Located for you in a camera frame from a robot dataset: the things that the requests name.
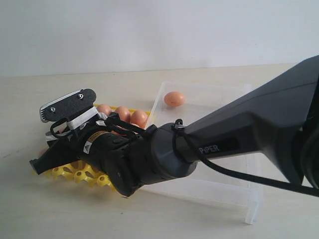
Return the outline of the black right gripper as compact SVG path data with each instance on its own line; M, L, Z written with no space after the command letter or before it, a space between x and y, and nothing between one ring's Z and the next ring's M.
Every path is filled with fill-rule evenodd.
M115 135L102 126L94 126L82 134L68 132L49 143L49 148L39 157L29 161L33 170L42 174L65 164L83 160L110 179L138 179L129 162L130 143L139 140L134 131Z

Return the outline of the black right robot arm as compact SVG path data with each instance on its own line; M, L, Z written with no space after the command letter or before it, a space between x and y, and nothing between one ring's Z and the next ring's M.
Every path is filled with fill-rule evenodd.
M131 196L144 185L190 175L198 162L221 174L301 194L319 194L319 58L308 58L196 122L146 129L97 111L82 89L40 108L49 148L30 165L37 174L83 160ZM260 152L285 181L226 169L215 158Z

